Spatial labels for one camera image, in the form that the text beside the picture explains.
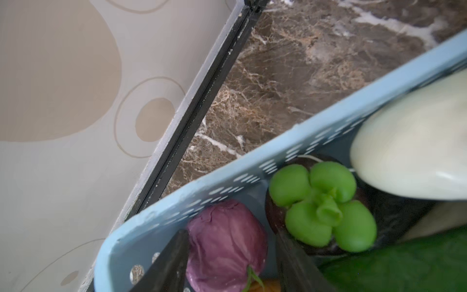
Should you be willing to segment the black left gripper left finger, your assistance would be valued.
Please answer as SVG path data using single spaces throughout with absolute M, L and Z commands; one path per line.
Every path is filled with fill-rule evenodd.
M 189 233 L 180 229 L 130 292 L 182 292 L 189 252 Z

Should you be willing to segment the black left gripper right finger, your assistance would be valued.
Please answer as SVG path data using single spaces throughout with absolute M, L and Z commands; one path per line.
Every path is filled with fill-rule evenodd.
M 283 292 L 335 292 L 313 259 L 285 231 L 276 234 L 276 261 Z

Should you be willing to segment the purple cabbage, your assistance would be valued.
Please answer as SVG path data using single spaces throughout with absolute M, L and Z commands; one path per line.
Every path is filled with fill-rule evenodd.
M 186 277 L 196 292 L 246 292 L 266 265 L 268 236 L 241 202 L 214 204 L 187 225 Z

